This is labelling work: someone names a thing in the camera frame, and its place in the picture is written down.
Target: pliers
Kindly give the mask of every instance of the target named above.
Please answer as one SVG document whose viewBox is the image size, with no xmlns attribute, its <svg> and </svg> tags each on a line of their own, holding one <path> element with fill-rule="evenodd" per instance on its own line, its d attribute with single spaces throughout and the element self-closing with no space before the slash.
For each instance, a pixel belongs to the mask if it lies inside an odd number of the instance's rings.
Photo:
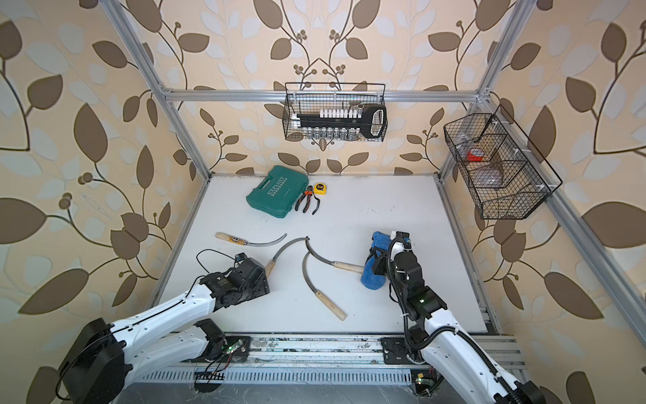
<svg viewBox="0 0 646 404">
<path fill-rule="evenodd" d="M 317 208 L 314 209 L 314 212 L 312 212 L 312 215 L 314 215 L 318 211 L 318 207 L 321 203 L 321 200 L 317 198 L 316 195 L 314 195 L 314 188 L 310 185 L 307 186 L 307 189 L 303 192 L 303 195 L 300 196 L 300 198 L 296 201 L 296 206 L 294 207 L 295 211 L 298 211 L 298 207 L 300 206 L 300 203 L 303 202 L 303 199 L 307 197 L 307 201 L 305 202 L 305 207 L 303 207 L 303 213 L 307 212 L 309 209 L 309 204 L 312 201 L 312 196 L 314 196 L 314 199 L 317 200 Z"/>
</svg>

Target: black wire basket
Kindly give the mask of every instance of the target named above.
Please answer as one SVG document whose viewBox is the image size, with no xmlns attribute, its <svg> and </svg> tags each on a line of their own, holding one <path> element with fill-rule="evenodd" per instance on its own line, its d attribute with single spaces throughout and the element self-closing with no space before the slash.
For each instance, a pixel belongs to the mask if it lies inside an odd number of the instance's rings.
<svg viewBox="0 0 646 404">
<path fill-rule="evenodd" d="M 383 142 L 385 84 L 285 83 L 285 139 Z"/>
<path fill-rule="evenodd" d="M 505 129 L 510 115 L 469 114 L 444 126 L 446 144 L 455 159 L 482 219 L 524 219 L 562 183 L 561 177 L 531 141 L 519 146 Z M 529 161 L 533 153 L 552 178 Z"/>
</svg>

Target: wooden handle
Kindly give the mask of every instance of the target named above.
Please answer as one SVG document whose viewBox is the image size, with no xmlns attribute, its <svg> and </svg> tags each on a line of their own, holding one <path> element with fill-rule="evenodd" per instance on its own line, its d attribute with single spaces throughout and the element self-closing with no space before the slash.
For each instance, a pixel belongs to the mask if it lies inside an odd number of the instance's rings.
<svg viewBox="0 0 646 404">
<path fill-rule="evenodd" d="M 230 236 L 230 235 L 228 235 L 228 234 L 226 234 L 226 233 L 222 233 L 222 232 L 220 232 L 220 231 L 219 231 L 219 232 L 217 232 L 217 233 L 215 233 L 215 237 L 216 237 L 216 239 L 220 239 L 220 240 L 224 240 L 224 241 L 232 242 L 233 244 L 239 244 L 239 245 L 241 245 L 241 246 L 246 246 L 246 245 L 247 245 L 247 241 L 246 241 L 246 240 L 244 240 L 244 239 L 239 239 L 238 237 Z"/>
<path fill-rule="evenodd" d="M 265 276 L 267 278 L 269 277 L 269 274 L 271 273 L 271 271 L 274 269 L 274 265 L 276 265 L 276 261 L 271 260 L 269 261 L 269 264 L 265 266 Z"/>
<path fill-rule="evenodd" d="M 345 262 L 335 262 L 332 264 L 334 268 L 339 268 L 341 270 L 346 270 L 350 272 L 363 273 L 364 267 L 353 264 L 346 264 Z"/>
<path fill-rule="evenodd" d="M 338 308 L 336 304 L 332 303 L 332 301 L 328 299 L 328 297 L 325 296 L 323 293 L 321 293 L 320 290 L 317 290 L 317 292 L 314 294 L 318 297 L 320 301 L 323 302 L 323 304 L 325 304 L 329 308 L 331 312 L 333 312 L 339 318 L 339 320 L 343 321 L 346 319 L 346 314 L 343 312 L 343 310 Z"/>
</svg>

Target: blue towel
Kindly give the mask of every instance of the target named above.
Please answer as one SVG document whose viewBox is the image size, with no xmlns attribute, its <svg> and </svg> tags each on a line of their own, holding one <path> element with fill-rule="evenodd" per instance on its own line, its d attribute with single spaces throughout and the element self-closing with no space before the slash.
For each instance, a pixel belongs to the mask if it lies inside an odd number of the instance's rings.
<svg viewBox="0 0 646 404">
<path fill-rule="evenodd" d="M 390 236 L 383 234 L 380 231 L 376 231 L 372 234 L 372 245 L 371 247 L 381 248 L 385 251 L 388 250 L 390 246 Z M 382 254 L 381 251 L 375 250 L 378 257 Z M 364 267 L 364 272 L 361 275 L 361 283 L 368 289 L 377 290 L 380 287 L 384 286 L 386 283 L 386 276 L 384 275 L 375 275 L 372 272 L 372 266 L 375 264 L 375 256 L 370 255 L 368 261 L 366 261 L 366 266 Z"/>
</svg>

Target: floral wallpaper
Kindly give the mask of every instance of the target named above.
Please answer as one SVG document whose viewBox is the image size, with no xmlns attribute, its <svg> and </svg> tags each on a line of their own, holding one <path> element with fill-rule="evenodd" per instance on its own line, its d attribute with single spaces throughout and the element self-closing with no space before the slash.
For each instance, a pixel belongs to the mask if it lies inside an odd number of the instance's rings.
<svg viewBox="0 0 646 404">
<path fill-rule="evenodd" d="M 474 90 L 510 0 L 124 0 L 174 89 L 275 89 L 274 82 Z"/>
<path fill-rule="evenodd" d="M 383 142 L 286 140 L 280 104 L 190 101 L 183 104 L 180 114 L 216 174 L 260 175 L 274 165 L 312 175 L 439 171 L 448 153 L 440 136 L 442 126 L 464 115 L 460 104 L 392 103 L 386 107 L 388 131 Z M 183 154 L 178 157 L 181 164 Z"/>
<path fill-rule="evenodd" d="M 3 401 L 50 403 L 81 327 L 145 308 L 202 181 L 96 1 L 1 2 L 0 59 Z"/>
<path fill-rule="evenodd" d="M 642 295 L 646 194 L 635 185 L 646 173 L 645 32 L 643 1 L 555 1 L 532 14 L 493 95 Z"/>
<path fill-rule="evenodd" d="M 539 0 L 492 93 L 641 293 L 645 16 L 639 1 Z M 547 402 L 642 402 L 646 352 L 549 209 L 481 220 L 457 171 L 446 183 L 503 331 Z"/>
</svg>

